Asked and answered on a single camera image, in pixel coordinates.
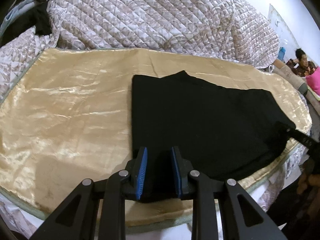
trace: pink cloth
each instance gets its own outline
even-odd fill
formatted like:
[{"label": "pink cloth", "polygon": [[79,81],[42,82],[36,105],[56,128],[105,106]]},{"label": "pink cloth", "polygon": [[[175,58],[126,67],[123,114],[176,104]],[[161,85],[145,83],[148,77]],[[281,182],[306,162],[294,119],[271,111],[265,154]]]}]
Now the pink cloth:
[{"label": "pink cloth", "polygon": [[320,68],[317,67],[312,75],[306,76],[307,84],[320,96]]}]

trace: gold fabric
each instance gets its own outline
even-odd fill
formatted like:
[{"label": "gold fabric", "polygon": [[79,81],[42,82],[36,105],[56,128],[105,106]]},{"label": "gold fabric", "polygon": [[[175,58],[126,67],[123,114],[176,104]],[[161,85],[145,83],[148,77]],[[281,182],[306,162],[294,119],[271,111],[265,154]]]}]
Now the gold fabric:
[{"label": "gold fabric", "polygon": [[[1,105],[0,186],[50,213],[82,179],[105,179],[123,169],[131,158],[132,76],[181,70],[227,88],[269,90],[299,130],[311,126],[308,109],[286,80],[249,65],[148,49],[48,49]],[[279,158],[241,185],[248,188],[274,170],[295,144],[289,141]],[[191,201],[127,201],[126,223],[149,224],[191,212]]]}]

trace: finger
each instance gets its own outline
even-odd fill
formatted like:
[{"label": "finger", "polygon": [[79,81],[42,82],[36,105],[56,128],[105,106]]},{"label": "finger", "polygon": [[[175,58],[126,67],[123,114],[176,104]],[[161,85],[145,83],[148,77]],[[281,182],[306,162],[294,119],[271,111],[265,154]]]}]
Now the finger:
[{"label": "finger", "polygon": [[299,178],[299,181],[298,181],[298,185],[302,184],[303,182],[305,182],[307,179],[307,175],[305,173],[302,173],[302,175],[300,176]]},{"label": "finger", "polygon": [[316,174],[316,175],[311,174],[308,178],[308,183],[311,186],[320,187],[320,175],[319,174]]},{"label": "finger", "polygon": [[297,194],[301,195],[306,189],[308,188],[308,184],[303,182],[302,184],[300,184],[297,188]]}]

